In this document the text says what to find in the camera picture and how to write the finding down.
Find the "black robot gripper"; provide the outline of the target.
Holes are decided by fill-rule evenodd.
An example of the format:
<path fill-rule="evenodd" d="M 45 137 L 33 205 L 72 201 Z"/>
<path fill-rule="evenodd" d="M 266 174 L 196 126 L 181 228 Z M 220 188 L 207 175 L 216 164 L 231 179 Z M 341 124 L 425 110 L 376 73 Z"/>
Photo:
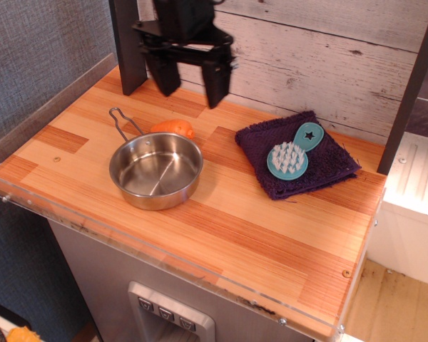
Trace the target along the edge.
<path fill-rule="evenodd" d="M 208 106 L 214 109 L 230 92 L 233 37 L 214 24 L 222 1 L 154 1 L 157 19 L 136 21 L 140 51 L 164 96 L 180 87 L 177 63 L 201 66 Z"/>

